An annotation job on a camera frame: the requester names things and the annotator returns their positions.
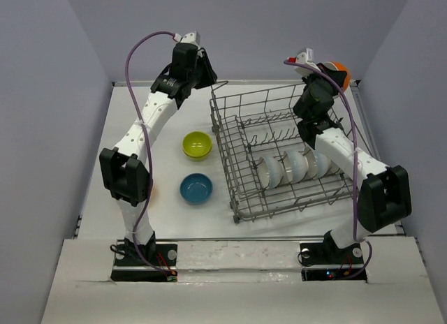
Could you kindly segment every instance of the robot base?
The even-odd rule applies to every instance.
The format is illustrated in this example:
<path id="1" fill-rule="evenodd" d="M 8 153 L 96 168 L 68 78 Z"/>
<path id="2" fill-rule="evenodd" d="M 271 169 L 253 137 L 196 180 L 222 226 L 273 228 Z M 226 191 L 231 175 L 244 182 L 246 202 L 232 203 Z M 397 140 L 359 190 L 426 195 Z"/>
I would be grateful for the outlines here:
<path id="1" fill-rule="evenodd" d="M 118 241 L 117 250 L 125 250 L 124 241 Z M 169 266 L 167 268 L 163 261 L 159 261 L 159 255 Z M 160 267 L 164 272 L 148 267 L 137 256 L 122 256 L 115 254 L 113 269 L 110 278 L 116 282 L 172 282 L 176 281 L 177 271 L 177 244 L 157 244 L 155 255 L 149 260 L 151 264 Z"/>
<path id="2" fill-rule="evenodd" d="M 322 242 L 302 242 L 300 243 L 300 254 L 298 260 L 304 267 L 314 265 L 331 266 L 348 263 L 348 256 L 352 265 L 362 265 L 362 250 L 359 244 L 354 244 L 343 251 L 327 255 L 323 250 Z"/>
<path id="3" fill-rule="evenodd" d="M 331 281 L 339 279 L 349 279 L 348 281 L 367 281 L 366 272 L 363 271 L 359 275 L 351 278 L 350 275 L 358 272 L 360 268 L 355 269 L 309 269 L 305 268 L 301 271 L 303 281 Z"/>

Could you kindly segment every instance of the white robotic arm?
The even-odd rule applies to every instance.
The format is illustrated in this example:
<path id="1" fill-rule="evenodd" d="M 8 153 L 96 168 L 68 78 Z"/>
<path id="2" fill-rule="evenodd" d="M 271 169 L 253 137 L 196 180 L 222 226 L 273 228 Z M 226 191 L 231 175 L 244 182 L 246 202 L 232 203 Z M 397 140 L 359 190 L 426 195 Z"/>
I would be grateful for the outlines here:
<path id="1" fill-rule="evenodd" d="M 122 212 L 126 226 L 125 244 L 129 251 L 138 245 L 147 260 L 154 253 L 155 233 L 147 213 L 140 218 L 148 197 L 149 171 L 145 167 L 147 148 L 142 125 L 152 146 L 166 122 L 180 109 L 191 89 L 201 89 L 217 81 L 197 32 L 176 35 L 172 62 L 151 86 L 151 92 L 137 119 L 112 148 L 103 149 L 99 161 L 104 187 Z"/>
<path id="2" fill-rule="evenodd" d="M 360 190 L 358 198 L 354 198 L 357 199 L 355 216 L 327 232 L 318 252 L 319 256 L 336 256 L 357 240 L 410 215 L 408 174 L 401 166 L 391 168 L 360 148 L 355 150 L 342 125 L 329 118 L 328 111 L 334 104 L 334 98 L 349 85 L 347 69 L 332 62 L 315 64 L 313 52 L 308 48 L 284 63 L 297 66 L 296 71 L 306 84 L 293 107 L 293 112 L 301 119 L 298 131 L 303 141 L 334 161 L 351 179 L 354 178 L 354 153 L 357 152 L 355 185 Z M 357 239 L 354 239 L 354 222 L 357 223 Z"/>
<path id="3" fill-rule="evenodd" d="M 147 128 L 149 144 L 152 146 L 165 126 L 166 122 L 177 112 L 175 99 L 169 98 L 162 92 L 149 93 L 147 101 L 141 111 L 143 121 Z M 145 147 L 145 137 L 142 132 L 140 121 L 135 121 L 126 135 L 114 146 L 119 153 L 125 156 L 136 155 L 136 159 L 146 164 L 147 152 Z M 133 227 L 141 214 L 144 201 L 132 206 L 125 200 L 117 200 L 119 209 L 122 212 L 124 225 L 126 227 L 126 239 L 133 241 Z M 147 214 L 143 216 L 136 230 L 135 237 L 139 244 L 146 244 L 154 234 L 149 223 Z"/>

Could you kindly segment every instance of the wire dish rack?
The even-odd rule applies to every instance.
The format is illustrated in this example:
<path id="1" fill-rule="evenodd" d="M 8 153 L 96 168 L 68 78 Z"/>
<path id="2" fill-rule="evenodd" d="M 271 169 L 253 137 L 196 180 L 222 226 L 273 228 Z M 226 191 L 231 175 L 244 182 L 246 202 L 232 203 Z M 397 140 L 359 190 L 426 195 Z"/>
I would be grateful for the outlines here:
<path id="1" fill-rule="evenodd" d="M 273 156 L 284 166 L 285 150 L 304 152 L 305 144 L 297 129 L 298 118 L 292 111 L 304 85 L 216 97 L 214 91 L 226 83 L 213 88 L 210 106 L 212 130 L 217 139 L 235 223 L 272 218 L 352 198 L 353 183 L 341 172 L 263 189 L 257 173 L 259 157 Z M 330 117 L 339 120 L 333 110 Z M 345 134 L 351 138 L 351 130 Z"/>

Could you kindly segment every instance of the white wall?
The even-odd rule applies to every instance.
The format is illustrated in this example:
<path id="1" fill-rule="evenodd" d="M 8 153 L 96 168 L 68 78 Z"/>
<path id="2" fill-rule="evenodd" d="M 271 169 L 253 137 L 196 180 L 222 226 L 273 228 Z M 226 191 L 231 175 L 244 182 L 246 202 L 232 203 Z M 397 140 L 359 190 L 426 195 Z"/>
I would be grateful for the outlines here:
<path id="1" fill-rule="evenodd" d="M 70 0 L 109 78 L 145 34 L 197 30 L 220 78 L 292 79 L 282 61 L 302 47 L 341 61 L 361 78 L 406 0 Z M 131 79 L 153 80 L 173 44 L 135 54 Z"/>
<path id="2" fill-rule="evenodd" d="M 40 323 L 110 82 L 67 0 L 0 0 L 0 323 Z"/>
<path id="3" fill-rule="evenodd" d="M 383 160 L 410 176 L 413 214 L 447 320 L 447 0 L 408 0 L 360 83 Z"/>

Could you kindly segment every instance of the orange object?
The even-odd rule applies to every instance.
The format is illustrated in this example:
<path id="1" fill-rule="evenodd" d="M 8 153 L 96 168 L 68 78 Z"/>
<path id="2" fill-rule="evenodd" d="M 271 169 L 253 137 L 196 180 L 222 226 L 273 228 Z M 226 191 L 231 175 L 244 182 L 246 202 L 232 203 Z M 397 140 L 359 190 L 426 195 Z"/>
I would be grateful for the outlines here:
<path id="1" fill-rule="evenodd" d="M 152 185 L 151 199 L 149 201 L 149 206 L 152 206 L 155 203 L 155 201 L 157 200 L 158 196 L 159 196 L 159 191 L 157 190 L 156 184 L 154 183 Z"/>
<path id="2" fill-rule="evenodd" d="M 346 78 L 344 79 L 343 87 L 342 87 L 342 90 L 346 91 L 346 89 L 348 89 L 348 87 L 349 87 L 349 82 L 351 81 L 351 72 L 349 71 L 349 69 L 347 67 L 345 67 L 344 65 L 342 65 L 339 62 L 331 61 L 331 64 L 333 64 L 337 68 L 338 71 L 346 71 L 348 73 L 348 75 L 346 75 Z"/>

